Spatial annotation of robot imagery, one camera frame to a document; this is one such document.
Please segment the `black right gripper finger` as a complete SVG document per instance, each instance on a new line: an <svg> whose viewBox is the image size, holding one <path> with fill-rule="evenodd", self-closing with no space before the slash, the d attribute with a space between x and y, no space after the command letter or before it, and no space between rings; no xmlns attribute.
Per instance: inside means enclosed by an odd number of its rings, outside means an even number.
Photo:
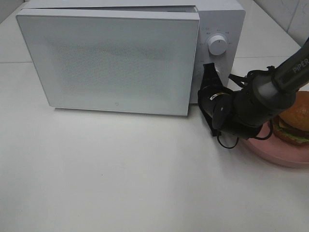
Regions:
<svg viewBox="0 0 309 232"><path fill-rule="evenodd" d="M207 86L223 86L214 63L204 64L203 68L202 88Z"/></svg>

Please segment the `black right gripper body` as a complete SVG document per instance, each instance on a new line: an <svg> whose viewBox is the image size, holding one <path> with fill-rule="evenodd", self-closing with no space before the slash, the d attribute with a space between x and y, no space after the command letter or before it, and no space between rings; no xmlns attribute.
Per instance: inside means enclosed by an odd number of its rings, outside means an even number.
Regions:
<svg viewBox="0 0 309 232"><path fill-rule="evenodd" d="M210 128L213 137L222 132L235 135L233 118L233 98L235 92L222 85L201 87L197 93L198 106Z"/></svg>

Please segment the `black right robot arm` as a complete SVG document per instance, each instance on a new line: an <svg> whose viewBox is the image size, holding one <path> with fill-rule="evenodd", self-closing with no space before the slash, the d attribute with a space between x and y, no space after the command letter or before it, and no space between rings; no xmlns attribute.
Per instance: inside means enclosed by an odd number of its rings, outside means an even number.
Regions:
<svg viewBox="0 0 309 232"><path fill-rule="evenodd" d="M262 125L290 108L297 91L309 82L309 43L278 67L252 70L245 77L230 74L238 91L222 84L214 63L203 67L197 103L212 136L226 132L238 139L259 139Z"/></svg>

